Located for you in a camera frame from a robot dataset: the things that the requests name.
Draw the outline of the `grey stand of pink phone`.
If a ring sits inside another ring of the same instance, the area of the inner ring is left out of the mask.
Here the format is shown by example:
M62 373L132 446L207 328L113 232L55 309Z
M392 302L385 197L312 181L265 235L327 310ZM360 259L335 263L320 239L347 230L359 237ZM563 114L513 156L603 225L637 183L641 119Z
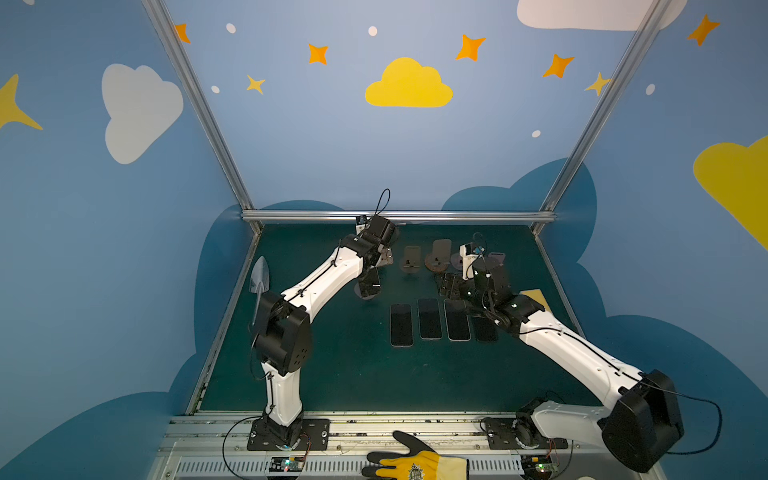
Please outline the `grey stand of pink phone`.
M421 269L421 247L408 245L404 247L400 269L406 274L416 274Z

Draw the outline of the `pink phone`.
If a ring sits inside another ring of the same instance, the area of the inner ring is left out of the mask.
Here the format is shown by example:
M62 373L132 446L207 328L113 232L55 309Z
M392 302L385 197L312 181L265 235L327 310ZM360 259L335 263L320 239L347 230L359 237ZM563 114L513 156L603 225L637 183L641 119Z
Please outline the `pink phone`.
M413 345L413 322L410 304L393 304L390 307L390 342L396 348Z

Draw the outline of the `round wooden phone stand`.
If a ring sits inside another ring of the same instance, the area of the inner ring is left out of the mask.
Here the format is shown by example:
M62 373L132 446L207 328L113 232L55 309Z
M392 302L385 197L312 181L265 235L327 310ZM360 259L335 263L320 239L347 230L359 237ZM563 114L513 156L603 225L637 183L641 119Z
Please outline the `round wooden phone stand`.
M443 273L451 266L452 241L437 239L433 241L431 252L425 257L424 263L433 273Z

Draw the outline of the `aluminium frame post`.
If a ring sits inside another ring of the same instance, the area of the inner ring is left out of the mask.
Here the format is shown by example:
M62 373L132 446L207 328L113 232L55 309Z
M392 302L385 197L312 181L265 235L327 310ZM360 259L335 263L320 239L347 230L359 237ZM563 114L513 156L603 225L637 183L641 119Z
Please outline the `aluminium frame post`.
M545 197L540 208L540 215L543 218L554 218L557 205L585 161L587 154L607 123L613 109L618 104L624 90L631 82L634 73L642 63L658 33L662 30L663 18L671 5L672 2L669 0L651 2L649 9L614 70L612 80L601 93L597 105L578 138L574 149L567 157L554 184Z
M253 203L164 1L141 1L242 210Z

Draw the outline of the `aluminium frame right post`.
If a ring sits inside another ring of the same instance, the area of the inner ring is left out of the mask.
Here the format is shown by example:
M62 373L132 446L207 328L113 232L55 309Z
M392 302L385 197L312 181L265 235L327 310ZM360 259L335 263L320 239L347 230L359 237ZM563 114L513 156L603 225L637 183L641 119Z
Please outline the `aluminium frame right post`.
M624 90L631 82L634 73L642 63L658 33L662 30L663 18L671 5L672 2L669 0L651 2L649 9L614 70L612 80L601 93L597 105L578 138L574 149L567 157L554 184L545 197L540 208L540 215L543 218L554 218L557 205L585 161L587 154L607 123L613 109L618 104Z

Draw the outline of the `left green circuit board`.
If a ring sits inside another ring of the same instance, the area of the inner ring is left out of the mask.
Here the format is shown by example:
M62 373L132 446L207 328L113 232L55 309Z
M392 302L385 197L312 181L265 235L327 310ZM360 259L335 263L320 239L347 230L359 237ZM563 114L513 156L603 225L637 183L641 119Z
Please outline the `left green circuit board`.
M300 474L305 466L303 457L272 457L269 461L270 473Z

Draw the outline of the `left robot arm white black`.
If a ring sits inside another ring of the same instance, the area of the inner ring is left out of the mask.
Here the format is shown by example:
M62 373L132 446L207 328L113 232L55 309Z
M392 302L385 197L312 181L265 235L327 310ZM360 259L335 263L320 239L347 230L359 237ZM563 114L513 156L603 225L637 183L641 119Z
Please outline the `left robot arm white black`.
M273 429L288 432L301 421L300 370L312 354L315 317L352 281L364 300L380 293L379 268L393 263L396 233L395 224L381 215L359 218L356 232L341 239L305 279L280 294L261 295L251 345L266 374L265 416Z

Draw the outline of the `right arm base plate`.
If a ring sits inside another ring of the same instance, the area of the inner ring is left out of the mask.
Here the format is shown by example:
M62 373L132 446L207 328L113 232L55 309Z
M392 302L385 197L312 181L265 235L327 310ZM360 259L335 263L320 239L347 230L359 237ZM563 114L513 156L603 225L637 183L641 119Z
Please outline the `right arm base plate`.
M566 439L544 437L528 417L484 417L480 428L492 450L569 448Z

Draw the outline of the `green circuit board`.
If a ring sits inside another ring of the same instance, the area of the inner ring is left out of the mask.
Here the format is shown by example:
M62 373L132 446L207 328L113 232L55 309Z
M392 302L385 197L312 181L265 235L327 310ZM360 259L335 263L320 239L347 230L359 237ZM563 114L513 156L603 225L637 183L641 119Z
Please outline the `green circuit board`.
M303 457L272 457L269 461L270 473L300 474L305 466Z
M549 480L553 475L553 464L548 457L522 456L520 463L524 480Z

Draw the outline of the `silver phone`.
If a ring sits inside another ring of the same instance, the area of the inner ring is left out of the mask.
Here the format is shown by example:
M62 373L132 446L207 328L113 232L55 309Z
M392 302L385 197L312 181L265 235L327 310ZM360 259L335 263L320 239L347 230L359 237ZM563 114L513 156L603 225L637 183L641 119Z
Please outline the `silver phone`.
M381 292L379 270L372 268L358 278L355 292L363 300L371 300L378 296Z

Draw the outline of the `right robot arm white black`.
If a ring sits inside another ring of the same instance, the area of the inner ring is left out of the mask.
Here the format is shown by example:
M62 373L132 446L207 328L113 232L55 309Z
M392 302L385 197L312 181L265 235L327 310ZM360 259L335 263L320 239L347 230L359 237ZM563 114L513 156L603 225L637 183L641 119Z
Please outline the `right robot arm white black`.
M644 373L604 352L558 320L541 302L512 289L503 266L468 275L442 273L438 291L465 303L495 327L557 363L600 402L597 407L535 399L515 415L517 443L543 438L606 448L625 467L646 473L684 435L677 391L664 373Z

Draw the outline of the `grey garden trowel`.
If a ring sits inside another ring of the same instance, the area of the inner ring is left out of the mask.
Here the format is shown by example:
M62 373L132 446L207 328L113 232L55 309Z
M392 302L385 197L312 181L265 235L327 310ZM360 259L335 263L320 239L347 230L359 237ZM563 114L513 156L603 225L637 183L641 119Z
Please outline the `grey garden trowel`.
M256 296L254 313L258 312L262 295L270 288L270 272L266 258L260 256L251 269L249 291Z

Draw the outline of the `yellow black work glove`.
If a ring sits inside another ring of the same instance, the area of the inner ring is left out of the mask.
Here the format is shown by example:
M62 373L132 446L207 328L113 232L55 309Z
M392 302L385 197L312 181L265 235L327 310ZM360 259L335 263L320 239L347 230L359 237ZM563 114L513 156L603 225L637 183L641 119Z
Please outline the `yellow black work glove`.
M367 454L369 465L361 469L368 479L467 480L467 459L442 456L417 437L395 430L393 438L408 449L405 454L374 451Z

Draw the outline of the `yellow sponge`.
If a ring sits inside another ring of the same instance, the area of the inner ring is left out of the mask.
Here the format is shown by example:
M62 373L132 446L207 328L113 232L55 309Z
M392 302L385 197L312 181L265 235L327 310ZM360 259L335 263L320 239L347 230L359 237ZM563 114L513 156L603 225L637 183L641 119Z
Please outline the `yellow sponge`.
M532 300L539 303L546 311L551 312L552 309L550 305L548 304L544 294L540 289L532 289L532 290L524 290L520 292L521 295L525 295Z

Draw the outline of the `black phone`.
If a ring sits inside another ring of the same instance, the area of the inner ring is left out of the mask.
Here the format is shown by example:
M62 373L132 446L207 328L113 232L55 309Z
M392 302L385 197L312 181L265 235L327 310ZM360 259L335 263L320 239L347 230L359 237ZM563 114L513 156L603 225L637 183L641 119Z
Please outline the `black phone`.
M484 316L471 317L475 339L482 343L495 343L498 341L496 325Z
M417 302L420 337L423 340L442 338L439 302L434 298L422 298Z

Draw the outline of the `aluminium frame rear bar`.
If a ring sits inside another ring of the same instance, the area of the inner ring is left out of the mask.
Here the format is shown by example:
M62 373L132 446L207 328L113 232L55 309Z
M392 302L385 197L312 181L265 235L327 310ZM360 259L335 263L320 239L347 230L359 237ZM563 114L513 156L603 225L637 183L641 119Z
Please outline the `aluminium frame rear bar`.
M322 211L322 210L244 210L245 221L301 223L334 222L354 223L362 215L373 216L364 211ZM556 220L553 212L479 212L479 211L389 211L382 216L395 223L440 223L440 224L496 224L496 223L552 223Z

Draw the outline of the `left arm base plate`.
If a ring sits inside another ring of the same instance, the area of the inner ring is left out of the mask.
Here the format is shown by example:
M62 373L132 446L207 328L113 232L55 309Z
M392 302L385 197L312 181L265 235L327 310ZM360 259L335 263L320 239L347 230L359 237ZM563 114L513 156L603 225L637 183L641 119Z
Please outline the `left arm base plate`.
M298 417L283 426L269 417L259 418L251 424L246 448L248 451L325 451L329 429L328 419Z

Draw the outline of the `right green circuit board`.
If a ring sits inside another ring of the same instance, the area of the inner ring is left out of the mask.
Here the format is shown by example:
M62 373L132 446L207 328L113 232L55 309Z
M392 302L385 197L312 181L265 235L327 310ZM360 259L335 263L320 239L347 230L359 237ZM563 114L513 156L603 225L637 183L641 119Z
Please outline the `right green circuit board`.
M553 475L553 464L548 457L522 456L520 463L524 480L549 480Z

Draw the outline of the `aluminium frame left post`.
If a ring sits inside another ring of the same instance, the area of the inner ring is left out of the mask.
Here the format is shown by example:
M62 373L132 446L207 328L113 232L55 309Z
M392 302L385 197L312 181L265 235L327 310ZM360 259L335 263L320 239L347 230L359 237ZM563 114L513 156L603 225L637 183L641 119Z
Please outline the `aluminium frame left post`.
M141 1L242 210L253 203L164 1Z

